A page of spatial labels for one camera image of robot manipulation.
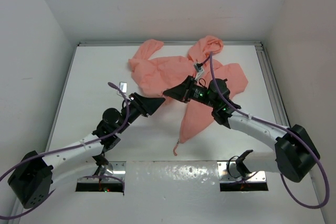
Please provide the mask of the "salmon pink hooded jacket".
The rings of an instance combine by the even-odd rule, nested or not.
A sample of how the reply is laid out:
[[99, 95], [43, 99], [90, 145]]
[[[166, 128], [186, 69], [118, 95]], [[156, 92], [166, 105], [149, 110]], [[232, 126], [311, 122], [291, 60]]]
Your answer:
[[223, 50], [224, 44], [221, 39], [214, 36], [201, 38], [189, 49], [186, 57], [152, 58], [163, 45], [162, 41], [149, 39], [139, 47], [133, 58], [129, 59], [131, 77], [146, 96], [161, 97], [163, 91], [181, 84], [187, 76], [195, 76], [195, 63], [204, 64], [201, 80], [203, 85], [209, 85], [212, 80], [211, 71], [214, 71], [216, 78], [227, 80], [231, 99], [245, 91], [248, 80], [239, 64], [223, 65], [217, 60], [206, 60], [210, 54], [216, 55]]

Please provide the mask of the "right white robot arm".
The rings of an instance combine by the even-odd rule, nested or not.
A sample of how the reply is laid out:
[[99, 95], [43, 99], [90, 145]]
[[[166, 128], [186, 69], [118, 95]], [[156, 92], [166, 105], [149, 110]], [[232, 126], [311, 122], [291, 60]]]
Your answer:
[[208, 87], [197, 84], [188, 76], [181, 84], [163, 92], [166, 97], [188, 103], [191, 100], [212, 108], [213, 119], [222, 126], [243, 132], [271, 148], [270, 153], [247, 150], [233, 163], [227, 165], [234, 178], [247, 177], [258, 171], [280, 173], [298, 183], [314, 167], [320, 155], [307, 131], [300, 125], [286, 128], [261, 123], [237, 112], [240, 108], [229, 99], [226, 79], [210, 81]]

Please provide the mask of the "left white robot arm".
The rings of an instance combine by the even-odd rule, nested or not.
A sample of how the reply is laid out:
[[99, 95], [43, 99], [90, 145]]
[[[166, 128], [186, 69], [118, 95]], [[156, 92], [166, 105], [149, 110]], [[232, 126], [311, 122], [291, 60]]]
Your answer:
[[103, 154], [119, 142], [118, 134], [125, 131], [138, 117], [147, 117], [165, 102], [164, 98], [147, 98], [137, 93], [123, 101], [122, 109], [108, 108], [97, 128], [64, 148], [38, 154], [27, 153], [17, 164], [8, 184], [25, 209], [39, 206], [59, 185], [72, 179], [93, 175], [108, 161]]

